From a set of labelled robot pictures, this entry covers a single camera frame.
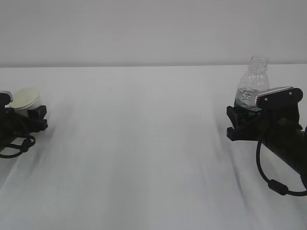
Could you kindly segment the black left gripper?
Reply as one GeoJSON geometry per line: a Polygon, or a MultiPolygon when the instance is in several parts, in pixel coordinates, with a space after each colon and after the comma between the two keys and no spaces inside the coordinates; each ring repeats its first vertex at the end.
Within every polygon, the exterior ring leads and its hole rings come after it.
{"type": "Polygon", "coordinates": [[[20,115],[12,108],[0,109],[0,143],[9,144],[15,138],[41,132],[47,129],[45,116],[47,107],[41,105],[36,109],[27,110],[28,116],[20,115]]]}

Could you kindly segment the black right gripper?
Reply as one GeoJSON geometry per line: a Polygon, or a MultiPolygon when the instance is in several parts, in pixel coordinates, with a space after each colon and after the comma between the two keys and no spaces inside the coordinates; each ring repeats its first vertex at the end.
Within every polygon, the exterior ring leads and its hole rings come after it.
{"type": "Polygon", "coordinates": [[[289,131],[302,130],[297,107],[255,112],[242,107],[227,106],[226,115],[232,123],[226,131],[226,136],[231,141],[257,141],[279,128],[289,131]]]}

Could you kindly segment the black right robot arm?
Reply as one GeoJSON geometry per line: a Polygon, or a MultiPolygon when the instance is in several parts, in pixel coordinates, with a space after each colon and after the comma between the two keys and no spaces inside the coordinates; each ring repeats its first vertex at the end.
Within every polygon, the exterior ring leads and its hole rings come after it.
{"type": "Polygon", "coordinates": [[[232,126],[226,131],[231,141],[261,143],[295,170],[307,186],[307,131],[299,124],[297,105],[271,111],[249,111],[228,106],[232,126]]]}

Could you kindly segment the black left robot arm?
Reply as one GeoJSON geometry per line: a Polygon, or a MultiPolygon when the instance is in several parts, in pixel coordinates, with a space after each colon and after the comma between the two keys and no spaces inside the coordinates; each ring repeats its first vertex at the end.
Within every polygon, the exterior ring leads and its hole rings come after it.
{"type": "Polygon", "coordinates": [[[18,150],[12,155],[1,154],[2,159],[12,159],[20,156],[35,145],[36,138],[32,133],[47,129],[45,116],[47,107],[41,105],[36,109],[27,110],[28,115],[21,115],[12,108],[0,110],[0,150],[6,148],[18,150]]]}

